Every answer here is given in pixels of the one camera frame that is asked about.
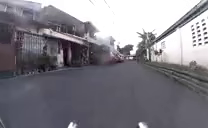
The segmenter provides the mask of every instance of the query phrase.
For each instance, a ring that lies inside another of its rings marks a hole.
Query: awning
[[[47,36],[60,38],[60,39],[71,41],[73,43],[77,43],[77,44],[81,44],[81,45],[85,45],[85,41],[86,41],[84,38],[74,36],[71,34],[67,34],[67,33],[63,34],[63,33],[55,32],[51,29],[43,29],[41,32],[42,32],[42,34],[47,35]]]

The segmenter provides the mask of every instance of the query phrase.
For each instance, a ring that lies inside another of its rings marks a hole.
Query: white building
[[[208,0],[199,2],[156,38],[151,60],[181,65],[196,61],[208,68]]]

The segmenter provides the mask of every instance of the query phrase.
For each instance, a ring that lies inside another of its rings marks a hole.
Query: power line
[[[106,0],[104,0],[105,4],[107,5],[107,7],[111,10],[111,12],[113,13],[113,15],[115,16],[115,13],[113,12],[113,10],[110,8],[109,4],[106,2]]]
[[[89,2],[90,2],[92,5],[94,5],[94,6],[95,6],[95,4],[92,2],[92,0],[89,0]]]

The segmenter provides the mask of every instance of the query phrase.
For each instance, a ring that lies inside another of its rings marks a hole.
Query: asphalt road
[[[208,100],[152,69],[125,62],[0,82],[6,128],[208,128]]]

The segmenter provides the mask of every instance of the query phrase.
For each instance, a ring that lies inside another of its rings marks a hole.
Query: roof
[[[88,27],[88,31],[99,32],[98,28],[91,21],[85,22],[85,26]]]
[[[181,17],[176,23],[170,26],[166,31],[164,31],[160,36],[158,36],[155,42],[158,42],[168,35],[172,34],[176,31],[177,28],[181,28],[186,25],[188,22],[202,14],[208,9],[208,0],[201,0],[196,6],[194,6],[189,12],[187,12],[183,17]]]
[[[12,6],[18,6],[34,11],[40,11],[41,10],[41,3],[32,2],[32,1],[25,1],[25,0],[0,0],[0,3],[12,5]]]
[[[49,5],[41,11],[41,20],[50,21],[57,24],[65,24],[67,26],[75,25],[77,32],[84,32],[84,23],[75,17],[65,13],[64,11]]]

